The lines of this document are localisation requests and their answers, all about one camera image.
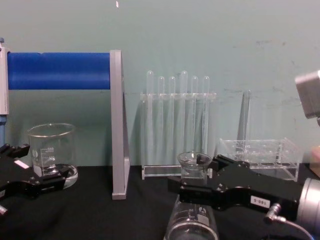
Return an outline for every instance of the white label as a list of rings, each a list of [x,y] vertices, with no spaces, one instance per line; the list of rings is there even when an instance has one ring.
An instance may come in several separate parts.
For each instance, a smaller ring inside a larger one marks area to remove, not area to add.
[[[29,166],[27,164],[25,164],[24,162],[20,161],[20,160],[16,160],[14,161],[15,164],[18,164],[20,167],[27,169],[29,168]]]
[[[206,216],[203,216],[203,215],[201,215],[201,214],[198,214],[197,217],[198,217],[198,221],[199,221],[200,223],[209,226],[209,218],[207,218]]]
[[[55,150],[53,147],[40,149],[42,167],[55,164]]]
[[[6,190],[0,191],[0,198],[2,198],[6,193]]]
[[[252,204],[254,205],[258,205],[260,207],[264,207],[264,208],[270,208],[270,201],[267,199],[263,199],[257,196],[251,196],[251,201]]]

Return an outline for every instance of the clear plastic box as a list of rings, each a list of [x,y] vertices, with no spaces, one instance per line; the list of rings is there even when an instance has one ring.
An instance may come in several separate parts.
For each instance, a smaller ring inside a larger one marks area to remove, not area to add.
[[[257,173],[285,179],[298,180],[302,151],[289,139],[279,140],[223,140],[217,154],[235,161],[250,163]]]

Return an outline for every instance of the test tube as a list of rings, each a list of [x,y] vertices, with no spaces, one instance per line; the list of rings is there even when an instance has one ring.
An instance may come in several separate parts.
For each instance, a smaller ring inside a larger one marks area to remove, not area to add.
[[[202,108],[202,153],[207,153],[208,151],[208,131],[209,131],[209,88],[210,88],[210,78],[205,76],[202,80],[202,92],[204,94],[203,108]]]
[[[195,116],[194,116],[194,151],[205,153],[203,151],[203,113],[205,108],[205,98],[206,94],[204,93],[204,78],[198,79],[197,84],[197,94],[195,95]]]
[[[146,116],[146,164],[149,165],[154,159],[154,131],[153,131],[153,94],[154,94],[154,73],[148,71],[146,74],[146,94],[147,94],[147,116]]]
[[[155,120],[155,160],[157,164],[163,165],[163,145],[164,145],[164,93],[165,78],[160,76],[157,81],[157,115]]]
[[[218,119],[218,111],[217,111],[217,101],[216,101],[216,94],[215,93],[208,93],[207,97],[207,146],[206,154],[213,157],[215,155],[215,148],[216,148],[216,126],[217,126],[217,119]]]
[[[142,165],[142,169],[144,168],[144,166],[146,165],[146,159],[147,159],[147,154],[146,154],[146,150],[147,150],[147,146],[145,146],[147,144],[147,129],[144,127],[147,125],[147,111],[146,111],[146,104],[147,104],[147,100],[145,98],[145,95],[143,93],[141,93],[140,95],[140,102],[141,102],[141,118],[140,118],[140,157],[141,157],[141,165]]]
[[[198,84],[199,80],[198,77],[193,76],[191,79],[191,92],[192,92],[192,99],[191,99],[191,125],[190,125],[190,135],[187,136],[188,139],[192,140],[190,142],[190,150],[194,151],[194,144],[195,144],[195,132],[196,132],[196,103],[197,103],[197,93],[198,93]]]
[[[174,124],[175,124],[175,91],[176,91],[176,78],[174,76],[169,77],[168,82],[168,105],[167,105],[167,117],[166,117],[166,164],[175,164],[174,154]]]
[[[188,86],[188,72],[182,71],[179,76],[179,95],[177,100],[177,109],[175,109],[175,153],[174,158],[178,154],[185,152],[184,139],[185,139],[185,110],[186,110],[186,93]]]

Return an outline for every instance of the cable connector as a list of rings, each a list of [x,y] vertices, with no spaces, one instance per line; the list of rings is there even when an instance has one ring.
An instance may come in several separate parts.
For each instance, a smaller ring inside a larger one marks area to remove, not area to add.
[[[303,232],[305,235],[307,235],[310,240],[314,240],[312,235],[306,229],[304,229],[302,226],[300,226],[292,221],[288,221],[284,216],[278,216],[280,211],[281,211],[281,205],[279,203],[273,204],[269,208],[269,211],[266,213],[266,215],[263,219],[264,222],[267,224],[271,224],[272,222],[277,222],[280,224],[286,224],[286,225],[292,226],[292,227],[300,230],[301,232]]]
[[[276,218],[278,217],[278,214],[281,211],[281,205],[279,203],[275,203],[273,204],[270,208],[269,211],[266,213],[265,217],[264,217],[264,222],[266,224],[271,224],[273,221],[276,220]]]

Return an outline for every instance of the metal cylinder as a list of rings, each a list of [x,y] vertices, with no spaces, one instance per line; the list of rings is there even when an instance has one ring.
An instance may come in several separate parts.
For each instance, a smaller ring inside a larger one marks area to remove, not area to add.
[[[297,222],[309,232],[320,235],[320,181],[304,182],[297,212]]]

